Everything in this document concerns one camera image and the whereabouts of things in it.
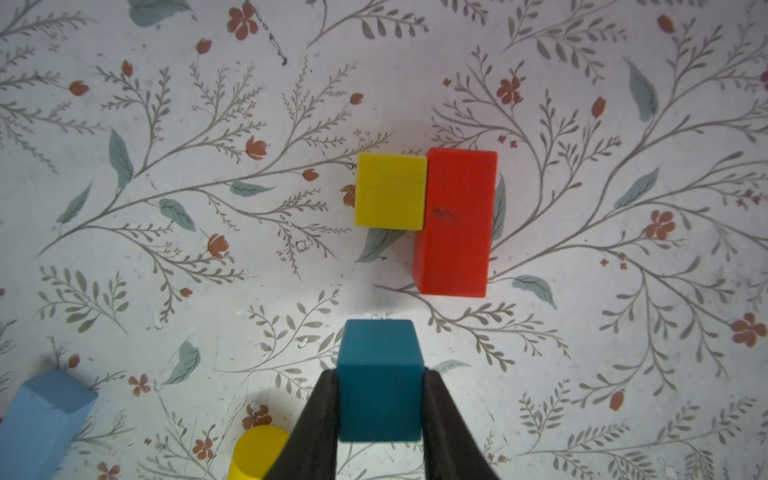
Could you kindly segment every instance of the yellow cube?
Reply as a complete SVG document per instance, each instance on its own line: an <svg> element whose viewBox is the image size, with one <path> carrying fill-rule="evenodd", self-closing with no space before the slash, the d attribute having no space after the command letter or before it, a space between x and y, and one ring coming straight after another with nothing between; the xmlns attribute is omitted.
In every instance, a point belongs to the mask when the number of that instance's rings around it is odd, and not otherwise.
<svg viewBox="0 0 768 480"><path fill-rule="evenodd" d="M426 189L427 157L359 154L355 225L421 230Z"/></svg>

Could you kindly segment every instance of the teal block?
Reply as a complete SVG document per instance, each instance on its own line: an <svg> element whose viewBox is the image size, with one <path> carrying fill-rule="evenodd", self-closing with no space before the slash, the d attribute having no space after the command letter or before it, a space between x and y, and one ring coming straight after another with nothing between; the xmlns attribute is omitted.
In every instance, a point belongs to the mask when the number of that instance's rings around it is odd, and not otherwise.
<svg viewBox="0 0 768 480"><path fill-rule="evenodd" d="M339 440L417 441L424 359L410 320L347 320L336 363Z"/></svg>

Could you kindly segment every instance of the light blue rectangular block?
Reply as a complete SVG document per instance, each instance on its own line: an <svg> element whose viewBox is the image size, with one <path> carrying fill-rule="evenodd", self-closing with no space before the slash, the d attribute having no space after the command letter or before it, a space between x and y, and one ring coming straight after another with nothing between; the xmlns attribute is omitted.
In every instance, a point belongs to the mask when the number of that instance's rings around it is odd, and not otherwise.
<svg viewBox="0 0 768 480"><path fill-rule="evenodd" d="M0 480L50 480L96 397L56 369L25 382L0 423Z"/></svg>

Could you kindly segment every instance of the red flower print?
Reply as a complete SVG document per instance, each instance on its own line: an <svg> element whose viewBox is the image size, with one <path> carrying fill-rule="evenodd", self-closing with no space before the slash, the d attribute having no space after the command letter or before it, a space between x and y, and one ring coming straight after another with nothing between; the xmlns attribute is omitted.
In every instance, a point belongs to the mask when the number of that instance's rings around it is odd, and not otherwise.
<svg viewBox="0 0 768 480"><path fill-rule="evenodd" d="M134 66L131 65L128 60L123 60L123 66L121 67L121 70L123 71L123 75L126 77L130 77L134 74Z"/></svg>
<svg viewBox="0 0 768 480"><path fill-rule="evenodd" d="M616 392L611 396L611 404L609 406L611 407L611 410L618 412L622 403L624 403L624 392Z"/></svg>
<svg viewBox="0 0 768 480"><path fill-rule="evenodd" d="M246 430L252 429L259 425L269 425L272 423L272 416L269 415L270 408L266 405L259 407L258 412L254 412L250 405L246 407L248 416L243 419L243 428Z"/></svg>
<svg viewBox="0 0 768 480"><path fill-rule="evenodd" d="M227 22L227 31L235 32L235 38L245 40L248 36L248 30L254 34L259 31L259 25L251 19L253 17L253 7L250 3L243 3L243 9L230 8L230 20Z"/></svg>
<svg viewBox="0 0 768 480"><path fill-rule="evenodd" d="M496 91L496 96L501 98L504 105L512 103L513 98L515 103L518 103L521 100L520 94L517 92L518 88L520 88L520 81L517 78L511 80L503 78L502 86Z"/></svg>
<svg viewBox="0 0 768 480"><path fill-rule="evenodd" d="M659 240L666 240L667 235L675 228L672 212L659 214L659 210L654 210L650 215L650 221L653 223L645 228L645 234L648 235L648 238L656 237Z"/></svg>
<svg viewBox="0 0 768 480"><path fill-rule="evenodd" d="M119 465L114 465L112 468L109 468L106 462L102 462L96 465L96 469L101 472L101 475L98 476L98 480L118 480L118 475L120 475Z"/></svg>
<svg viewBox="0 0 768 480"><path fill-rule="evenodd" d="M134 396L139 396L142 393L149 393L152 388L147 385L147 382L149 382L149 377L147 374L143 374L141 376L141 379L136 380L136 377L132 376L128 379L128 385L136 385L136 388L134 388Z"/></svg>
<svg viewBox="0 0 768 480"><path fill-rule="evenodd" d="M302 177L304 177L304 180L311 182L312 180L316 180L317 177L320 176L317 172L315 172L314 168L307 168L302 174Z"/></svg>
<svg viewBox="0 0 768 480"><path fill-rule="evenodd" d="M69 84L69 91L72 92L75 97L82 97L88 90L91 89L84 84L82 80L75 80Z"/></svg>
<svg viewBox="0 0 768 480"><path fill-rule="evenodd" d="M225 253L229 247L230 245L224 239L224 235L214 233L208 239L208 253L213 257L223 258L222 253Z"/></svg>
<svg viewBox="0 0 768 480"><path fill-rule="evenodd" d="M659 28L661 28L661 31L664 33L674 33L674 23L672 23L671 18L667 17L666 15L662 15L656 19L656 22L659 24Z"/></svg>
<svg viewBox="0 0 768 480"><path fill-rule="evenodd" d="M355 206L355 186L354 185L347 185L346 187L339 190L340 192L346 192L344 194L343 202L347 207L354 207Z"/></svg>
<svg viewBox="0 0 768 480"><path fill-rule="evenodd" d="M207 40L205 38L201 38L200 41L195 45L195 49L197 50L197 53L202 55L203 53L208 53L210 50L210 44L213 43L212 40Z"/></svg>
<svg viewBox="0 0 768 480"><path fill-rule="evenodd" d="M736 320L730 324L730 329L736 332L733 336L733 341L736 343L743 343L744 345L752 348L757 343L758 336L765 336L766 331L765 323L755 323L754 313L744 313L744 320Z"/></svg>
<svg viewBox="0 0 768 480"><path fill-rule="evenodd" d="M214 446L214 441L211 439L195 440L192 453L197 455L198 460L211 460L214 457L214 451L211 448Z"/></svg>
<svg viewBox="0 0 768 480"><path fill-rule="evenodd" d="M605 99L602 97L598 97L597 100L594 101L592 104L592 116L597 118L603 114L605 111Z"/></svg>
<svg viewBox="0 0 768 480"><path fill-rule="evenodd" d="M266 142L255 141L253 136L245 143L245 153L254 160L261 160L266 155Z"/></svg>

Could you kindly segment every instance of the yellow block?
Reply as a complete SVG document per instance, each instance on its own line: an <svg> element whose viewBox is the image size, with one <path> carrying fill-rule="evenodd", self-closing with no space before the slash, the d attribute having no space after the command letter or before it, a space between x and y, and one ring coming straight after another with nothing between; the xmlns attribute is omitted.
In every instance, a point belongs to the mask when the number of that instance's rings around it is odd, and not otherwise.
<svg viewBox="0 0 768 480"><path fill-rule="evenodd" d="M421 230L426 189L427 157L359 154L355 225Z"/></svg>
<svg viewBox="0 0 768 480"><path fill-rule="evenodd" d="M248 430L235 445L227 480L261 480L287 441L288 433L272 425L259 425Z"/></svg>

